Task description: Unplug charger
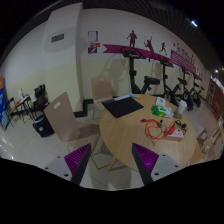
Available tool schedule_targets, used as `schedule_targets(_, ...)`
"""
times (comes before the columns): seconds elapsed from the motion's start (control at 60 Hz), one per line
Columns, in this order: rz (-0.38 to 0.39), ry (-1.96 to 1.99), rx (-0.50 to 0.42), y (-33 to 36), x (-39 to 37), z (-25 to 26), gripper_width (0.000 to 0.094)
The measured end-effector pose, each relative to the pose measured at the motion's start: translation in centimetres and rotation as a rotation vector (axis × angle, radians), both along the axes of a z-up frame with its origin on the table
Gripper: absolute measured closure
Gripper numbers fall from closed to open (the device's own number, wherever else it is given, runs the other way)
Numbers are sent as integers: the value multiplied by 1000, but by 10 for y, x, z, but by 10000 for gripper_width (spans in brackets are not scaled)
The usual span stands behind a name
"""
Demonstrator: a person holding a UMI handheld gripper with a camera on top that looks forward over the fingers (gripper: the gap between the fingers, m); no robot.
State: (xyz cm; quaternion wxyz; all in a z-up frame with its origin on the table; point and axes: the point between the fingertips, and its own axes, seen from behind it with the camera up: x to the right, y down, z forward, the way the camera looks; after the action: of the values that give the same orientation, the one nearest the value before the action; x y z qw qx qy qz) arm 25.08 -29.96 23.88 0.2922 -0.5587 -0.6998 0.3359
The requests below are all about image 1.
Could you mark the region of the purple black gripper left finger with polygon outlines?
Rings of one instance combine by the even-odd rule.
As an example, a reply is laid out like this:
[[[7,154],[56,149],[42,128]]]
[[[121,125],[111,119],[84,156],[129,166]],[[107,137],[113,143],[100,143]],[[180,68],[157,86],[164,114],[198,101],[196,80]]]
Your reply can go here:
[[[65,162],[72,174],[72,183],[76,185],[81,183],[90,156],[91,145],[86,144],[64,157]]]

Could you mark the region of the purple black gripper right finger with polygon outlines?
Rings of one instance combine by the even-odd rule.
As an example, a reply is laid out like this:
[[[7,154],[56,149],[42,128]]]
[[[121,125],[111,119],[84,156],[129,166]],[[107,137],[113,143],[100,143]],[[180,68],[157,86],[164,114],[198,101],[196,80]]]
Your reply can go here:
[[[139,170],[143,184],[148,185],[153,182],[152,170],[159,158],[159,155],[150,149],[137,143],[132,144],[132,155]]]

